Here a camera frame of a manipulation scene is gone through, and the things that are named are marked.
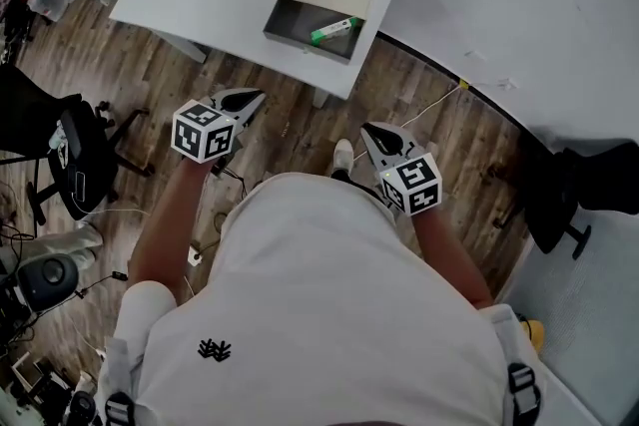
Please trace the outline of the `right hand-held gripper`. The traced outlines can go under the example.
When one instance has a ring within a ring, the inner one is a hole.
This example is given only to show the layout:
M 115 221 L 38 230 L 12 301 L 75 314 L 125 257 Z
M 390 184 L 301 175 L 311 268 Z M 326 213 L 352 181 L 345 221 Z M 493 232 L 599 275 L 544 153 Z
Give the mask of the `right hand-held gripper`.
M 367 123 L 360 135 L 376 168 L 382 193 L 408 216 L 425 212 L 441 204 L 442 177 L 432 153 L 414 143 L 411 133 L 387 123 Z M 387 164 L 387 147 L 407 150 Z

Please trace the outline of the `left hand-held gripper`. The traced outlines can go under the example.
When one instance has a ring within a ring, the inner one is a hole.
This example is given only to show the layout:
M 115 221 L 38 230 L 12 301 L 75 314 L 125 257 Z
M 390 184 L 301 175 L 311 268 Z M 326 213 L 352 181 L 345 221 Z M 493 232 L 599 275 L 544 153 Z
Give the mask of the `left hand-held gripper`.
M 219 176 L 240 150 L 239 134 L 251 124 L 266 95 L 255 88 L 220 91 L 190 100 L 173 115 L 171 147 Z

